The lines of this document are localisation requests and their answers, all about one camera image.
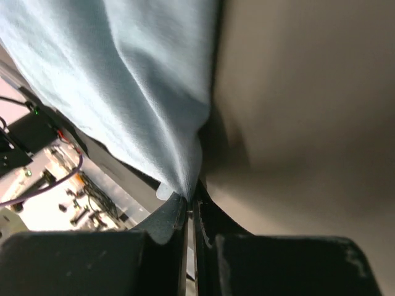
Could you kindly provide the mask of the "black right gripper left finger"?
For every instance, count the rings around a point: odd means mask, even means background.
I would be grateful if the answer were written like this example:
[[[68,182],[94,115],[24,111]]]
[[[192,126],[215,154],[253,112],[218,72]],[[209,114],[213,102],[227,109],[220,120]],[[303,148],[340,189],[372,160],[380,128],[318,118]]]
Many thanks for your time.
[[[184,295],[188,245],[187,201],[171,197],[134,227],[144,231],[136,295]]]

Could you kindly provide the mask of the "grey blue t shirt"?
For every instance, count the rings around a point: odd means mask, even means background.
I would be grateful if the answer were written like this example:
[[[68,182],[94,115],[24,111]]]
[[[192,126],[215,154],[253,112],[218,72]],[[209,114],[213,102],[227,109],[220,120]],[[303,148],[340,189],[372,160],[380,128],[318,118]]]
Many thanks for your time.
[[[2,1],[1,46],[43,104],[193,196],[218,1]]]

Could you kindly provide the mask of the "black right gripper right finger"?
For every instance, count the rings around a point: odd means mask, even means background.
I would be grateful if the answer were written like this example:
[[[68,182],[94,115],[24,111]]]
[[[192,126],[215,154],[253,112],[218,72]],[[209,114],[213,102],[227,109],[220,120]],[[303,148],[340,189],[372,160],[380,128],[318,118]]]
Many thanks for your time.
[[[215,238],[252,233],[226,214],[198,181],[193,197],[195,283],[198,295],[221,295]]]

